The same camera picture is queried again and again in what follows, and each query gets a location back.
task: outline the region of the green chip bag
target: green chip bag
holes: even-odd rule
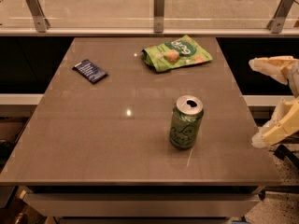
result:
[[[157,72],[212,60],[211,55],[187,35],[142,51],[144,63],[154,66]]]

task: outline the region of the metal post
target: metal post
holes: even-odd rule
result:
[[[154,0],[154,32],[164,30],[164,0]]]
[[[268,23],[267,28],[272,34],[281,33],[284,23],[294,0],[281,0],[273,19]]]
[[[34,19],[36,30],[39,33],[45,33],[50,27],[49,21],[45,18],[43,10],[39,5],[38,0],[26,0],[30,9],[31,15]]]

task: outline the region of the desk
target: desk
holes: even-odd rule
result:
[[[25,201],[56,217],[231,217],[280,179],[215,38],[196,38],[213,57],[157,74],[141,50],[172,37],[76,38],[0,176]],[[89,59],[108,77],[89,83],[72,67]],[[184,94],[205,109],[195,146],[168,135]]]

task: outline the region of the green can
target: green can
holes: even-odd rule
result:
[[[171,144],[182,149],[193,147],[203,116],[203,103],[198,98],[192,95],[179,97],[171,118]]]

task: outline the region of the can lid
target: can lid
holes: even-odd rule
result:
[[[178,110],[186,115],[197,115],[203,107],[203,103],[192,95],[183,95],[177,99]]]

